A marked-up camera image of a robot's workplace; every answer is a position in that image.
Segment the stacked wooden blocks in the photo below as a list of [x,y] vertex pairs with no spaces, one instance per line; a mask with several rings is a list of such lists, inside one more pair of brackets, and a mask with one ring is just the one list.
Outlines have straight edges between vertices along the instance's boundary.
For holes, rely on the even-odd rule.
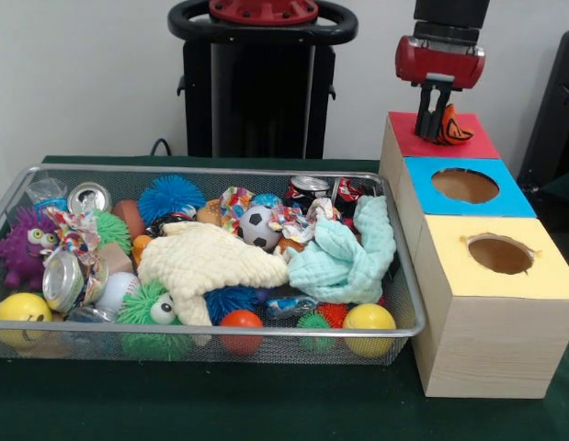
[[438,146],[391,113],[391,185],[427,309],[414,339],[427,396],[542,398],[569,341],[569,267],[474,115]]

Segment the mint green towel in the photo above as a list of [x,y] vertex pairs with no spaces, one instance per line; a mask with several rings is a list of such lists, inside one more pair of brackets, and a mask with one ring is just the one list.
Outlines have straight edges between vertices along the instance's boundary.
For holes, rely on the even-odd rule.
[[361,233],[362,245],[345,225],[319,219],[314,242],[302,253],[289,248],[290,285],[320,301],[377,302],[382,295],[382,277],[396,251],[386,197],[361,197],[354,225]]

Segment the green spiky ball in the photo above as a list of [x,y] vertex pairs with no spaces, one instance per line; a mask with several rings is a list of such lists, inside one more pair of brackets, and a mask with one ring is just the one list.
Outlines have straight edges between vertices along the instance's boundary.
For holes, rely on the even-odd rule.
[[131,235],[129,227],[119,216],[115,216],[107,211],[96,210],[94,215],[97,218],[97,231],[100,236],[101,249],[107,243],[117,243],[125,254],[131,252]]
[[[133,296],[125,296],[118,323],[156,324],[151,308],[167,289],[158,281],[142,284]],[[176,318],[171,324],[180,324]],[[183,334],[124,334],[122,347],[125,354],[139,360],[178,360],[192,347],[192,339]]]
[[[327,329],[331,328],[329,322],[316,312],[304,315],[296,325],[299,328]],[[301,337],[301,346],[305,349],[324,354],[329,352],[336,344],[336,339],[332,337]]]

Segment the purple spiky toy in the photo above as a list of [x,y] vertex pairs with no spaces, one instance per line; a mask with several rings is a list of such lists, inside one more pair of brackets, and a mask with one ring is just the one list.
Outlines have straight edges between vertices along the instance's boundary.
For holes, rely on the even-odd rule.
[[17,225],[0,241],[0,257],[5,261],[8,274],[5,286],[18,288],[28,281],[31,290],[41,290],[43,283],[44,249],[57,244],[55,224],[35,209],[17,210]]

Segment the wire mesh basket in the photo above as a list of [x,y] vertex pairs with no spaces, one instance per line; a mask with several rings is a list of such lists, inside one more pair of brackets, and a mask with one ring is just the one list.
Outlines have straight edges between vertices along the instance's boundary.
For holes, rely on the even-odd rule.
[[[425,326],[425,312],[403,230],[386,181],[361,173],[287,172],[175,167],[45,164],[22,172],[0,201],[0,238],[9,231],[16,208],[31,207],[25,190],[36,181],[55,177],[68,189],[83,182],[97,182],[111,195],[112,202],[139,198],[151,182],[162,175],[180,175],[196,184],[207,199],[217,198],[227,187],[246,187],[256,193],[282,195],[294,175],[313,175],[333,184],[346,176],[355,184],[368,183],[387,197],[397,252],[382,281],[384,307],[395,319],[395,330],[305,329],[296,327],[298,318],[269,320],[262,307],[257,314],[263,328],[182,325],[130,325],[81,322],[0,321],[0,357],[34,357],[103,360],[238,361],[294,364],[379,364],[390,365],[407,339]],[[12,291],[3,285],[6,270],[0,261],[0,301]],[[25,287],[17,292],[26,291]],[[2,342],[23,338],[33,344],[15,350]],[[201,340],[205,345],[196,345]],[[178,345],[179,350],[166,350]],[[250,346],[255,351],[246,350]],[[381,356],[360,353],[383,352]]]

